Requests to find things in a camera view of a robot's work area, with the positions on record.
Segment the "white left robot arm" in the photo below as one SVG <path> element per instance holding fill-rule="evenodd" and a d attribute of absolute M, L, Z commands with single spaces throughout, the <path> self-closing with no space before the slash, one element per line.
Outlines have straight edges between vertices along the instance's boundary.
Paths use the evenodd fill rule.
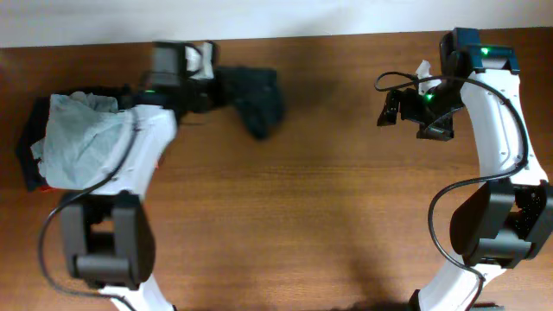
<path fill-rule="evenodd" d="M 88 289 L 69 295 L 111 301 L 119 310 L 173 310 L 154 277 L 156 241 L 144 200 L 181 118 L 225 105 L 218 69 L 179 76 L 150 72 L 147 87 L 125 96 L 124 134 L 108 169 L 91 185 L 64 194 L 60 217 L 68 274 Z"/>

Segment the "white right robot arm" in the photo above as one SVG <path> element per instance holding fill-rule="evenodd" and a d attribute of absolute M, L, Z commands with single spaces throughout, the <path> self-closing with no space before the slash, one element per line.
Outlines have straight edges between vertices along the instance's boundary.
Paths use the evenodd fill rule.
<path fill-rule="evenodd" d="M 469 114 L 479 158 L 475 192 L 453 213 L 450 250 L 435 277 L 411 296 L 411 310 L 475 310 L 484 287 L 531 260 L 552 233 L 552 186 L 539 164 L 520 104 L 520 67 L 510 47 L 485 45 L 456 28 L 440 43 L 441 73 L 423 62 L 386 88 L 381 126 L 418 125 L 420 139 L 454 137 L 453 116 Z"/>

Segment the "dark green t-shirt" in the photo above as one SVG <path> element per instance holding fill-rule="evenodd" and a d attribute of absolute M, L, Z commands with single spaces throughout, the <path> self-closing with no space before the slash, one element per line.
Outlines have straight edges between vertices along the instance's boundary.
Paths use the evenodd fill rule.
<path fill-rule="evenodd" d="M 257 140 L 267 139 L 285 115 L 278 74 L 272 68 L 220 67 L 217 70 L 225 104 L 233 106 Z"/>

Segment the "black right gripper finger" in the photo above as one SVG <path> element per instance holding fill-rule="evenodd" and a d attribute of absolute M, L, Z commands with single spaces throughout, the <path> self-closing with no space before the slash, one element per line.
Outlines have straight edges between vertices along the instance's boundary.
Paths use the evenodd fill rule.
<path fill-rule="evenodd" d="M 389 91 L 385 99 L 384 108 L 378 117 L 377 126 L 395 125 L 397 122 L 397 114 L 399 113 L 399 106 L 400 91 Z"/>
<path fill-rule="evenodd" d="M 418 139 L 449 141 L 454 138 L 454 126 L 452 120 L 444 120 L 432 125 L 421 124 L 416 133 Z"/>

